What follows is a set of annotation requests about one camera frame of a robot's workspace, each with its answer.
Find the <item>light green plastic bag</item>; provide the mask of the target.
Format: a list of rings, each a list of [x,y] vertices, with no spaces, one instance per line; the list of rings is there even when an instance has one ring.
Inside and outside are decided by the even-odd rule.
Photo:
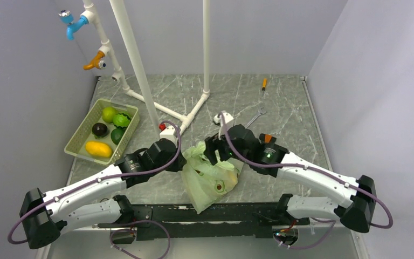
[[[244,163],[230,158],[212,165],[204,155],[205,142],[183,152],[187,164],[181,171],[185,191],[197,214],[222,199],[238,184]]]

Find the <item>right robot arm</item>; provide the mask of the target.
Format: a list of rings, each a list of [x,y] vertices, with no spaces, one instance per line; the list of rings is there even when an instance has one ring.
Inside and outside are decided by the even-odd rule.
[[[284,194],[275,210],[277,220],[288,224],[293,219],[320,218],[338,220],[345,227],[367,233],[372,227],[376,207],[374,180],[336,174],[310,163],[278,145],[269,134],[255,137],[243,125],[235,125],[225,135],[205,139],[204,155],[212,165],[237,159],[261,175],[289,179],[318,190],[321,197]]]

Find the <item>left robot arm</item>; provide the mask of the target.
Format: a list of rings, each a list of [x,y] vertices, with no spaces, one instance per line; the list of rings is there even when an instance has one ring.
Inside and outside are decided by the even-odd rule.
[[[28,191],[19,212],[30,249],[39,249],[61,235],[96,223],[125,227],[132,222],[134,211],[124,195],[108,201],[94,200],[113,192],[145,183],[162,171],[180,172],[186,164],[181,141],[161,138],[149,148],[124,155],[102,171],[72,185],[42,192]]]

